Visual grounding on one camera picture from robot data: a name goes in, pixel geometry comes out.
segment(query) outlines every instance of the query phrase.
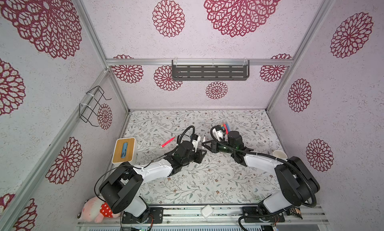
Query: white small box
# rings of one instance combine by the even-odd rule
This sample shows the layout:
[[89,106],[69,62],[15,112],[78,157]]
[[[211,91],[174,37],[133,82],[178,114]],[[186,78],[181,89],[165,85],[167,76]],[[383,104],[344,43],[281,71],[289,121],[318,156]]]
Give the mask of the white small box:
[[201,214],[203,215],[204,218],[208,218],[213,213],[214,213],[214,209],[210,205],[207,205],[201,209]]

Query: stuffed toy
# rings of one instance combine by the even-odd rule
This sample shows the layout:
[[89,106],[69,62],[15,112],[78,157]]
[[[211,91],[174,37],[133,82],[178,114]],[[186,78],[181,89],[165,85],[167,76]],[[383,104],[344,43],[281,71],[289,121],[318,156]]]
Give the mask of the stuffed toy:
[[77,215],[77,218],[84,222],[101,223],[104,217],[117,218],[120,213],[114,214],[106,202],[98,197],[91,198],[85,202],[83,210]]

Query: floral tablecloth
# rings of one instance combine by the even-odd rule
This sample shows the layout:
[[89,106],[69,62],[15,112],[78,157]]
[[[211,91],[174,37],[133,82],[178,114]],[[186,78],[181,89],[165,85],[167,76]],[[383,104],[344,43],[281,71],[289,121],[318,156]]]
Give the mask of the floral tablecloth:
[[[208,141],[210,128],[223,121],[256,152],[281,149],[263,110],[134,111],[125,137],[137,139],[137,164],[145,164],[173,149],[176,139],[164,148],[161,145],[189,125]],[[275,176],[237,164],[228,153],[208,151],[201,164],[192,162],[171,177],[143,184],[139,193],[151,204],[257,203],[279,189]]]

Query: paper cup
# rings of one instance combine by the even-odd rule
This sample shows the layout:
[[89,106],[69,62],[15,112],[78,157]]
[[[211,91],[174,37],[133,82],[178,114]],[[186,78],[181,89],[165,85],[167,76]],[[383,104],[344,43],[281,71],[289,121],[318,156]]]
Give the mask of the paper cup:
[[281,158],[281,159],[287,159],[288,156],[286,153],[284,153],[284,151],[282,150],[275,150],[272,155],[276,158]]

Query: cable clip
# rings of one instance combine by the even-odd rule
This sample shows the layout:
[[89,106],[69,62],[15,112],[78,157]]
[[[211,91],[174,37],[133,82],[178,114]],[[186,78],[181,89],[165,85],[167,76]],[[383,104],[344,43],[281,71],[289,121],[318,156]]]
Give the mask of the cable clip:
[[[84,103],[81,103],[81,104],[84,104]],[[88,106],[90,109],[92,109],[88,104],[84,104],[84,105],[86,105],[86,106]]]

